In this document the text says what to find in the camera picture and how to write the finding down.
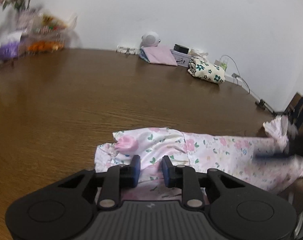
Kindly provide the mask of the pink floral garment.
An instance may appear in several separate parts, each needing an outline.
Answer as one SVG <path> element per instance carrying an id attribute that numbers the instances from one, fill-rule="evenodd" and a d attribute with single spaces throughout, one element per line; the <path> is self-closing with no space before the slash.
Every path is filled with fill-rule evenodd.
<path id="1" fill-rule="evenodd" d="M 161 160 L 168 156 L 174 165 L 186 165 L 198 172 L 217 168 L 272 193 L 289 186 L 303 191 L 303 156 L 282 160 L 258 160 L 259 153 L 282 150 L 296 137 L 296 128 L 285 116 L 265 122 L 265 138 L 213 136 L 177 131 L 170 128 L 141 128 L 118 131 L 114 143 L 99 145 L 94 156 L 96 172 L 130 163 L 134 155 L 141 158 L 137 187 L 125 190 L 125 200 L 179 199 L 179 189 L 165 186 Z"/>

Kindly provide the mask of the white power strip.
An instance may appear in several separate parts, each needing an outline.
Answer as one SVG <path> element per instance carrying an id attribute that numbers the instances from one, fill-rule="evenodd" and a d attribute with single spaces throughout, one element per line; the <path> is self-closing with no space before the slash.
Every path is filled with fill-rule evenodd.
<path id="1" fill-rule="evenodd" d="M 244 86 L 245 83 L 240 77 L 233 77 L 230 74 L 225 74 L 225 81 L 236 84 L 237 86 Z"/>

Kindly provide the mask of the cream green-flower folded cloth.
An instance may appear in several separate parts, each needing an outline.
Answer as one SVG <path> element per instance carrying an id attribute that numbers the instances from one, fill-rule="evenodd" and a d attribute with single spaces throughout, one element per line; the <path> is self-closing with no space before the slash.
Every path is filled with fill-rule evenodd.
<path id="1" fill-rule="evenodd" d="M 221 84 L 225 82 L 225 70 L 208 61 L 191 58 L 188 65 L 188 72 L 192 77 L 211 83 Z"/>

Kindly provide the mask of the lavender box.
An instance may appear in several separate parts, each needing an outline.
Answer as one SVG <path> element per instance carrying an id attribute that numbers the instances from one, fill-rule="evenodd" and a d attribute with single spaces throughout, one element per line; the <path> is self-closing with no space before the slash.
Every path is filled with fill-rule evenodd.
<path id="1" fill-rule="evenodd" d="M 172 53 L 173 57 L 175 58 L 175 61 L 176 61 L 178 66 L 188 68 L 189 62 L 191 60 L 190 55 L 178 52 L 178 51 L 173 50 L 173 49 L 171 49 L 171 53 Z"/>

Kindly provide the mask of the pink folded cloth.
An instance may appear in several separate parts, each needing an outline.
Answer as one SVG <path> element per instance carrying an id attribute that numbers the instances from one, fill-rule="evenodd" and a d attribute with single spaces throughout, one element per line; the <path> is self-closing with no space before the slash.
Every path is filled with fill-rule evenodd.
<path id="1" fill-rule="evenodd" d="M 177 62 L 168 47 L 141 47 L 139 57 L 150 64 L 163 64 L 167 66 L 177 66 Z"/>

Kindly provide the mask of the small black box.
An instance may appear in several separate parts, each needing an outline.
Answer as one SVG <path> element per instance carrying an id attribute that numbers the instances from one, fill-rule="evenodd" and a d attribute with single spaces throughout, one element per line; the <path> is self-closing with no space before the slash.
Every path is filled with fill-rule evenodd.
<path id="1" fill-rule="evenodd" d="M 183 54 L 188 54 L 188 52 L 189 52 L 189 48 L 179 45 L 179 44 L 174 45 L 174 50 L 179 53 L 183 53 Z"/>

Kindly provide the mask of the white round speaker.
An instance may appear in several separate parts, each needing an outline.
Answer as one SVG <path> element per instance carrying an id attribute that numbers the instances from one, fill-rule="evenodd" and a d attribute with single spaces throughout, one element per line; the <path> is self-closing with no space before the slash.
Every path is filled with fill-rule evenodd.
<path id="1" fill-rule="evenodd" d="M 141 47 L 157 47 L 160 42 L 159 35 L 154 31 L 149 31 L 142 35 Z"/>

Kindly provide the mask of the oranges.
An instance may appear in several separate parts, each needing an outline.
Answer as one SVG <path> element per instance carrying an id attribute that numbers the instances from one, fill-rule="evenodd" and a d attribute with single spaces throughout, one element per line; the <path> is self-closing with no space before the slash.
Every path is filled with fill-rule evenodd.
<path id="1" fill-rule="evenodd" d="M 64 44 L 57 41 L 38 41 L 27 47 L 29 53 L 54 52 L 64 48 Z"/>

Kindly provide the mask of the purple tissue box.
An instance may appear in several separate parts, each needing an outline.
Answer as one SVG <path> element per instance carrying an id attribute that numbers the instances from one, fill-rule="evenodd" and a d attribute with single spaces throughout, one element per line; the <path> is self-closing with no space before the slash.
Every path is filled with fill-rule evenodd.
<path id="1" fill-rule="evenodd" d="M 24 42 L 21 41 L 23 31 L 9 33 L 0 45 L 0 61 L 8 61 L 21 57 L 25 53 Z"/>

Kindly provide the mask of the clear snack bag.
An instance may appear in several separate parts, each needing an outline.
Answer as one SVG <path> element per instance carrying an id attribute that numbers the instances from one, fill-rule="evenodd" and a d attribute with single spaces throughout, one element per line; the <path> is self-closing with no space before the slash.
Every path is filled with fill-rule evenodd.
<path id="1" fill-rule="evenodd" d="M 47 10 L 30 9 L 18 13 L 16 28 L 23 31 L 21 41 L 26 48 L 38 41 L 57 41 L 65 47 L 65 40 L 76 27 L 77 19 L 76 14 L 63 20 Z"/>

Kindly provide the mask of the white wall socket strip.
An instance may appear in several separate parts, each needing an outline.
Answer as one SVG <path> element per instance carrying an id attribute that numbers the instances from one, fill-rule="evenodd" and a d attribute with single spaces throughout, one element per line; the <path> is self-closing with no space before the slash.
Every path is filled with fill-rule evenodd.
<path id="1" fill-rule="evenodd" d="M 126 55 L 137 55 L 139 52 L 139 49 L 137 48 L 130 48 L 130 47 L 124 47 L 124 46 L 117 46 L 116 51 L 121 54 Z"/>

